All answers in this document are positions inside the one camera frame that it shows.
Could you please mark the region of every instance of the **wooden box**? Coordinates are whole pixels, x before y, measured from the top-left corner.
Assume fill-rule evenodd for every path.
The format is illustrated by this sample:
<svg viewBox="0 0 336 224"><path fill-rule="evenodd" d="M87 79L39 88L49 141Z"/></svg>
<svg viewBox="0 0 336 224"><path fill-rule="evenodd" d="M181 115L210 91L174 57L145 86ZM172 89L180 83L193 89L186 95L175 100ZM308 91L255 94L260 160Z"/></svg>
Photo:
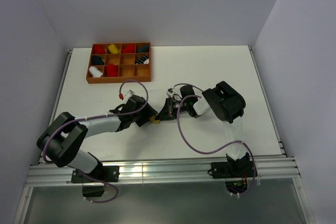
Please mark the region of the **wooden box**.
<svg viewBox="0 0 336 224"><path fill-rule="evenodd" d="M110 44L114 44L121 52L118 54L110 54L108 50L108 46ZM142 48L146 44L149 45L148 52L136 52L138 49ZM94 54L93 47L95 45L99 45L104 51L105 54ZM122 51L129 45L134 45L135 50L132 53L124 54ZM141 57L148 55L149 63L148 64L135 64L135 62ZM98 56L104 62L104 65L93 65L92 64L92 56ZM118 83L124 82L129 79L134 79L140 82L151 81L151 43L150 42L135 42L135 43L108 43L108 44L93 44L89 66L86 74L86 80L89 84L96 83ZM117 77L108 77L106 67L109 64L114 64L118 68L118 76ZM103 75L98 78L92 77L89 68L96 67L100 70Z"/></svg>

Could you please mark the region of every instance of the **red object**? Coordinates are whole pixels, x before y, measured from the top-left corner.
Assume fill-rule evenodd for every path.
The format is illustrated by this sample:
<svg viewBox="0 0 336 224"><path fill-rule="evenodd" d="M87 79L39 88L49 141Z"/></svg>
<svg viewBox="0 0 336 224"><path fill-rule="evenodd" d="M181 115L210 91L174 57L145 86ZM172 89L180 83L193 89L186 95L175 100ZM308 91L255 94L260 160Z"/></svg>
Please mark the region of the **red object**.
<svg viewBox="0 0 336 224"><path fill-rule="evenodd" d="M135 45L130 44L126 48L122 49L121 52L123 52L124 54L130 54L132 52L135 52Z"/></svg>
<svg viewBox="0 0 336 224"><path fill-rule="evenodd" d="M106 54L106 53L105 53L105 50L102 49L101 46L99 46L99 45L94 45L94 46L93 46L93 54L94 54L94 55L104 55L104 54Z"/></svg>
<svg viewBox="0 0 336 224"><path fill-rule="evenodd" d="M106 72L108 77L117 77L118 76L118 67L113 64L109 64L106 67Z"/></svg>

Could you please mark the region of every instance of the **white table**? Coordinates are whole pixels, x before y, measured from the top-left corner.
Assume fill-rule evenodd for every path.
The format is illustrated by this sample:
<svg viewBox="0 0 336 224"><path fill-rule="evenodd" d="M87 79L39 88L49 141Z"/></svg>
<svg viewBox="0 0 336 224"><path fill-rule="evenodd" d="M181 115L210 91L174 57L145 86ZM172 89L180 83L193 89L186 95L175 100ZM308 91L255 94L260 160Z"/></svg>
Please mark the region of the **white table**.
<svg viewBox="0 0 336 224"><path fill-rule="evenodd" d="M103 114L121 103L118 98L119 83L87 83L85 78L90 52L91 48L73 50L56 116L64 111L75 116ZM149 91L149 104L159 112L166 98L166 90L171 85L186 82L205 90L222 80L246 101L244 141L253 154L281 155L247 46L152 47L152 82L144 84ZM123 93L129 89L145 96L138 84L126 84ZM189 142L199 150L212 151L229 142L223 122L212 111L198 119L185 115L181 118L181 126ZM85 139L81 149L102 161L205 157L186 146L176 121L158 125L148 123L141 128L133 124L122 132L92 136ZM208 156L225 156L225 150Z"/></svg>

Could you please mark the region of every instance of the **gray floor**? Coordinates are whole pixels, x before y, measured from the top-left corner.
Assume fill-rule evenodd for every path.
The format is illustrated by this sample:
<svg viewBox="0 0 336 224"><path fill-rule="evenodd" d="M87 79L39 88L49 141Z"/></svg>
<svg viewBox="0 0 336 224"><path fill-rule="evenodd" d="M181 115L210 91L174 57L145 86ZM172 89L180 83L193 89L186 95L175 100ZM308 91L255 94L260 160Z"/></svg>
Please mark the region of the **gray floor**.
<svg viewBox="0 0 336 224"><path fill-rule="evenodd" d="M230 198L223 182L119 188L106 204L83 201L81 187L35 188L25 224L304 223L292 179L262 180L241 199Z"/></svg>

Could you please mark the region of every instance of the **wooden compartment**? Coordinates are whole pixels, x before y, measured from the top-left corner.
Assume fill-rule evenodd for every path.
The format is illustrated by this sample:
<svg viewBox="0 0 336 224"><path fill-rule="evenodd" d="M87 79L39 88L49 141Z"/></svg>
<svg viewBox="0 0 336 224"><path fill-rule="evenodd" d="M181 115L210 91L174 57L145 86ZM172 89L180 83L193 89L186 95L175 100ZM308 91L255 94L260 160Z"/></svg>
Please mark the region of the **wooden compartment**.
<svg viewBox="0 0 336 224"><path fill-rule="evenodd" d="M120 52L118 54L111 54L108 50L108 46L114 44L120 51L127 48L129 45L134 46L134 51L130 53ZM105 54L93 54L93 47L95 45L101 46L105 50ZM148 52L136 53L136 51L143 46L149 48ZM93 65L92 56L98 56L104 62L104 65ZM149 64L135 64L135 61L143 57L144 55L149 56ZM106 67L109 64L113 64L118 68L117 77L109 77L107 75ZM97 67L102 73L102 77L93 78L89 72L90 67ZM107 43L107 44L93 44L89 65L86 75L87 82L90 84L97 83L120 83L129 79L134 79L137 81L145 82L151 81L151 43L150 42L134 42L134 43Z"/></svg>

